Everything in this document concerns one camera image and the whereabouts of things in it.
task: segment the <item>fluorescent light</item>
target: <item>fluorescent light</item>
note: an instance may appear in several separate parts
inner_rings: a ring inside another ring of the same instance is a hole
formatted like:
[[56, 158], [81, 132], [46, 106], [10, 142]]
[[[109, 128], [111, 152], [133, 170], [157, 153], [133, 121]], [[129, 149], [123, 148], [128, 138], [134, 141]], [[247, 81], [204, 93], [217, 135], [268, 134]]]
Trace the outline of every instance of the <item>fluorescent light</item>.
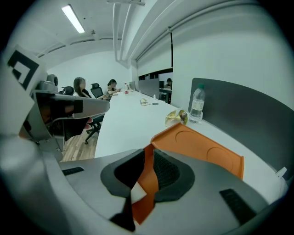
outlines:
[[68, 17], [68, 19], [70, 20], [70, 22], [73, 24], [73, 26], [75, 27], [75, 29], [80, 33], [84, 33], [84, 29], [83, 26], [80, 24], [78, 18], [76, 17], [71, 5], [67, 5], [64, 6], [63, 8], [61, 8], [64, 12], [64, 14]]

